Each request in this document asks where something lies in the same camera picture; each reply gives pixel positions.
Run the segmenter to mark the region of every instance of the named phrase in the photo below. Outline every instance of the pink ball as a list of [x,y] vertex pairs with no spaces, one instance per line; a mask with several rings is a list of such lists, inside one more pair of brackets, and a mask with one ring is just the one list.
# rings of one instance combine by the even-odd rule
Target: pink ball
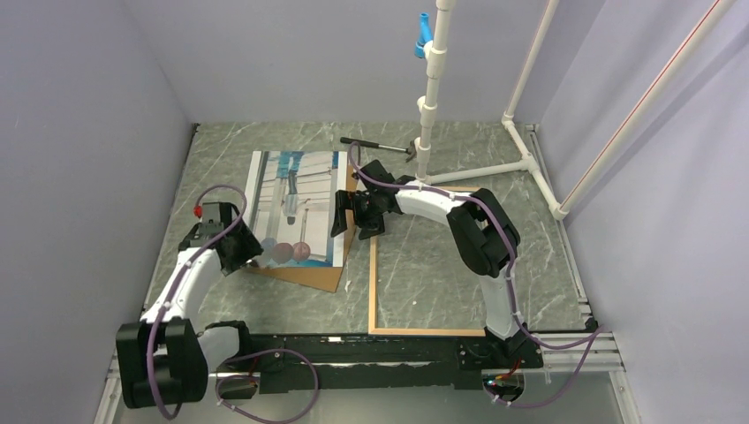
[[278,243],[273,246],[273,250],[270,251],[270,257],[277,264],[286,263],[291,260],[294,255],[294,248],[288,243]]
[[294,243],[294,261],[306,261],[307,259],[309,259],[309,255],[311,253],[312,251],[310,250],[309,245],[304,241]]

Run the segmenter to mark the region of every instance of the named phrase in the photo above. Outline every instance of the hammer head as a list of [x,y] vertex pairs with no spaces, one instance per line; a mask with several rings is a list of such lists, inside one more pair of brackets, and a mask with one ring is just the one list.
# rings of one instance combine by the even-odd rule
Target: hammer head
[[406,163],[409,163],[413,160],[414,157],[416,157],[416,140],[411,140],[410,143],[408,143],[408,147],[405,149],[405,152],[408,156],[405,157]]

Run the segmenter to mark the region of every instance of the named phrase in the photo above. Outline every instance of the hammer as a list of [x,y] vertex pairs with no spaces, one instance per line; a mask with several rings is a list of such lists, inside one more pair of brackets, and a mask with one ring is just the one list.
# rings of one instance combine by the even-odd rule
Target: hammer
[[356,140],[348,137],[341,137],[341,142],[344,144],[358,143],[363,148],[381,148],[382,150],[405,153],[408,155],[405,158],[406,162],[410,162],[414,157],[416,157],[416,145],[414,144],[414,140],[411,140],[407,148],[395,148],[393,146],[385,146],[384,144],[375,143],[373,141]]

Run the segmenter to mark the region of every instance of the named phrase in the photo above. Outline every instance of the red stripe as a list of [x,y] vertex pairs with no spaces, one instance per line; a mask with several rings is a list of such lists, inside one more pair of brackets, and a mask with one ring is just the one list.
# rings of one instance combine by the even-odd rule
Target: red stripe
[[567,196],[567,198],[564,199],[564,201],[562,202],[562,205],[560,205],[559,208],[563,208],[564,205],[567,203],[567,201],[572,197],[572,194],[575,193],[575,191],[577,191],[578,187],[580,187],[580,183],[583,182],[583,180],[587,177],[587,175],[590,173],[590,171],[593,169],[593,167],[598,163],[598,161],[601,159],[601,156],[603,156],[603,154],[609,148],[609,146],[614,141],[614,139],[617,137],[617,135],[619,135],[619,133],[622,132],[622,128],[624,128],[624,126],[627,125],[627,123],[629,122],[629,120],[632,117],[632,115],[634,115],[634,112],[636,112],[637,109],[639,108],[639,106],[645,101],[645,99],[647,98],[647,95],[649,95],[650,92],[653,91],[653,88],[655,87],[656,84],[658,84],[658,81],[661,80],[661,77],[663,76],[663,74],[666,73],[666,71],[671,67],[671,64],[674,63],[674,61],[677,59],[678,55],[681,53],[681,51],[684,49],[684,47],[686,47],[686,45],[689,43],[689,41],[692,39],[692,37],[695,35],[695,33],[697,33],[697,31],[700,29],[700,27],[702,27],[702,24],[705,22],[705,19],[707,19],[707,17],[710,16],[710,13],[713,12],[713,9],[720,2],[721,2],[721,0],[715,0],[715,3],[713,3],[713,6],[710,7],[710,9],[707,11],[707,13],[705,13],[705,16],[702,17],[702,20],[700,21],[700,23],[697,24],[697,26],[692,30],[692,32],[689,34],[689,36],[686,37],[686,40],[684,40],[684,42],[682,42],[682,44],[679,47],[679,49],[677,50],[676,54],[671,58],[671,60],[666,64],[666,66],[661,70],[661,73],[658,74],[658,77],[655,79],[655,81],[653,81],[653,83],[650,84],[650,87],[642,95],[642,97],[639,99],[639,102],[637,102],[637,105],[635,105],[634,109],[632,109],[632,111],[630,112],[630,114],[627,116],[627,119],[625,119],[624,122],[619,126],[619,128],[617,129],[617,131],[614,132],[614,135],[611,136],[611,139],[609,140],[609,142],[606,143],[606,146],[603,148],[603,150],[601,151],[601,153],[598,154],[598,156],[595,158],[595,160],[593,161],[593,163],[586,170],[586,173],[583,174],[583,177],[580,179],[580,181],[578,181],[578,183],[572,188],[572,191]]

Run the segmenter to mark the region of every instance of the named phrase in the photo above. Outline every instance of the white pvc pipe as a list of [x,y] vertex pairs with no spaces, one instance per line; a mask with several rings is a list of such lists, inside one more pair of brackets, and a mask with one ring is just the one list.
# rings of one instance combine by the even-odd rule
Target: white pvc pipe
[[469,179],[477,177],[486,177],[487,175],[503,174],[513,172],[514,170],[527,170],[528,161],[519,161],[513,163],[503,163],[501,165],[487,166],[475,170],[459,170],[456,172],[447,172],[445,174],[430,176],[427,181],[429,184],[441,184],[460,179]]
[[531,155],[531,152],[528,151],[525,142],[520,137],[520,133],[518,132],[518,128],[515,127],[515,123],[512,122],[512,119],[509,119],[507,117],[504,117],[502,119],[502,123],[504,124],[504,128],[507,130],[507,132],[510,133],[512,140],[515,141],[515,146],[517,146],[518,150],[520,150],[520,154],[523,156],[524,161],[528,161],[528,171],[531,173],[531,176],[533,177],[533,180],[535,180],[536,185],[539,187],[539,190],[541,190],[543,199],[549,205],[549,211],[551,212],[551,215],[557,220],[563,219],[566,214],[562,214],[559,211],[559,202],[556,201],[556,197],[554,193],[552,193],[551,187],[549,187],[549,183],[547,183],[546,179],[543,177],[543,174],[541,173],[541,167],[539,166],[533,155]]
[[447,54],[447,34],[450,30],[450,13],[456,0],[437,0],[437,19],[435,38],[427,57],[427,94],[419,99],[421,112],[421,136],[416,140],[416,178],[421,181],[427,178],[427,164],[432,146],[432,127],[437,112],[437,94],[440,89],[440,77],[444,69],[444,57]]
[[687,35],[681,43],[676,53],[671,56],[669,62],[663,67],[661,72],[655,78],[647,91],[640,97],[634,109],[627,118],[622,122],[619,128],[611,136],[609,142],[603,148],[600,154],[595,158],[593,163],[588,167],[583,177],[572,188],[572,191],[560,205],[559,211],[562,214],[569,213],[570,209],[587,193],[590,187],[598,180],[601,173],[608,168],[609,163],[617,157],[617,154],[624,146],[623,141],[628,140],[632,130],[637,127],[637,123],[647,111],[648,107],[658,97],[664,87],[678,72],[679,68],[685,63],[686,59],[694,52],[700,42],[709,34],[715,24],[720,21],[725,12],[731,7],[736,0],[715,0],[709,10],[702,16],[700,22]]
[[531,49],[528,51],[528,57],[526,58],[526,63],[523,65],[523,71],[520,73],[518,84],[515,86],[515,92],[512,93],[510,104],[504,111],[504,116],[509,119],[512,119],[512,117],[515,115],[515,108],[518,106],[520,96],[523,94],[523,90],[526,88],[528,76],[531,74],[533,64],[535,63],[538,52],[541,49],[543,39],[544,37],[546,37],[546,32],[549,30],[551,19],[554,18],[554,12],[556,11],[556,5],[558,3],[559,0],[549,0],[549,2],[546,4],[546,10],[543,12],[541,23],[539,24],[539,27],[536,30],[536,35],[533,38],[533,44],[531,44]]

